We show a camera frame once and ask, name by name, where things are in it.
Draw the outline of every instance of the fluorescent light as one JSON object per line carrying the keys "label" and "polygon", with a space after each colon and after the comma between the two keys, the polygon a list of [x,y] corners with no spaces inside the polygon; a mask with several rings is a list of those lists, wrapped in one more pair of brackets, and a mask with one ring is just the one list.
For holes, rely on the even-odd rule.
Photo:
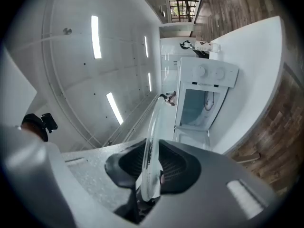
{"label": "fluorescent light", "polygon": [[144,45],[146,47],[146,56],[149,57],[149,55],[148,55],[147,37],[146,36],[144,37]]}
{"label": "fluorescent light", "polygon": [[98,35],[98,17],[91,17],[91,27],[92,27],[92,43],[93,43],[93,51],[94,58],[101,58],[100,45],[99,45],[99,35]]}
{"label": "fluorescent light", "polygon": [[111,107],[112,107],[112,110],[113,110],[113,112],[114,112],[114,114],[115,114],[115,116],[116,116],[116,118],[117,118],[119,124],[121,125],[124,121],[123,121],[123,119],[122,119],[122,116],[121,116],[120,113],[119,113],[119,110],[118,110],[118,108],[117,108],[117,105],[116,105],[116,103],[115,103],[115,100],[114,100],[114,98],[113,98],[112,93],[111,93],[111,92],[108,93],[108,94],[106,95],[106,97],[108,98],[108,101],[109,101],[109,103],[110,103],[110,105],[111,105]]}
{"label": "fluorescent light", "polygon": [[148,79],[149,79],[149,88],[150,88],[150,92],[152,91],[152,88],[151,88],[151,77],[150,77],[150,73],[148,73]]}

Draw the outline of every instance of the ceiling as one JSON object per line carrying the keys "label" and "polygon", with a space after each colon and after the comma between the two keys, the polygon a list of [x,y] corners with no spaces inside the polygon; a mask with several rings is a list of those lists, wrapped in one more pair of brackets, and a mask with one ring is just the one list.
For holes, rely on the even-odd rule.
{"label": "ceiling", "polygon": [[[92,15],[98,16],[101,59],[94,59]],[[6,44],[38,91],[29,111],[52,113],[58,130],[49,139],[61,151],[101,147],[120,127],[109,92],[124,120],[156,94],[161,87],[158,24],[144,0],[30,0],[24,6]],[[72,33],[65,35],[65,28]]]}

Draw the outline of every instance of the transparent plastic object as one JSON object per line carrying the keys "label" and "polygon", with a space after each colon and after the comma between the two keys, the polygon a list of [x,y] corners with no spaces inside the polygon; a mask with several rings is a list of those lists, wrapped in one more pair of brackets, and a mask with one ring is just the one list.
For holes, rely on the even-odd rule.
{"label": "transparent plastic object", "polygon": [[208,51],[208,52],[220,52],[220,44],[213,42],[206,42],[197,40],[195,42],[195,50],[198,51]]}
{"label": "transparent plastic object", "polygon": [[159,165],[159,131],[162,108],[165,104],[163,97],[158,98],[149,124],[146,146],[142,163],[142,199],[148,202],[153,198],[160,178]]}

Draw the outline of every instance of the white ceiling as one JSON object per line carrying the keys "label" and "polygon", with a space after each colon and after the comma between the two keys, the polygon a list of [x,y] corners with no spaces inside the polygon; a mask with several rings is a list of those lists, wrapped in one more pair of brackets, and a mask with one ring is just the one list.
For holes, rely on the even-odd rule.
{"label": "white ceiling", "polygon": [[[47,82],[37,79],[41,78],[38,74],[43,64],[52,65],[57,72],[61,94],[85,128],[103,144],[119,127],[107,101],[107,93],[112,92],[125,120],[150,92],[148,73],[151,73],[154,91],[161,87],[157,83],[161,77],[158,75],[160,21],[144,0],[54,0],[49,6],[50,15],[45,18],[46,12],[39,7],[42,4],[42,8],[48,7],[48,3],[49,0],[39,0],[33,2],[30,9],[25,9],[22,17],[26,20],[16,25],[7,40],[17,65],[38,91],[35,106],[30,109],[40,113],[40,108],[47,104],[48,110],[52,111],[51,99],[42,90],[49,85],[45,86]],[[29,18],[29,14],[35,14],[35,18]],[[93,55],[91,15],[99,18],[101,59],[94,59]],[[26,62],[24,59],[28,55],[41,53],[38,42],[41,40],[42,22],[46,21],[49,23],[51,40],[50,48],[44,49],[42,55],[48,61],[44,59],[42,62],[40,58],[38,62],[37,58],[34,60],[30,56]],[[72,29],[72,33],[63,35],[64,28]],[[28,35],[16,37],[25,30]],[[148,40],[149,58],[145,56],[144,36]],[[59,114],[57,116],[56,111],[52,114],[60,122]],[[64,131],[63,125],[58,124],[58,131]],[[53,141],[57,145],[63,142],[60,138]],[[62,147],[64,151],[74,149],[75,145],[81,146],[73,141],[65,144],[70,146]]]}

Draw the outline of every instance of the white table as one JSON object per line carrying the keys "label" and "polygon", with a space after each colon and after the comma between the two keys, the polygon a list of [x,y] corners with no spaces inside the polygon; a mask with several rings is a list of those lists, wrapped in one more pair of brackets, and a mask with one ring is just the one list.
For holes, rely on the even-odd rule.
{"label": "white table", "polygon": [[250,24],[212,42],[221,45],[221,52],[210,53],[210,59],[239,66],[236,85],[228,90],[209,130],[212,151],[224,154],[241,143],[264,116],[280,83],[283,65],[291,57],[280,17]]}

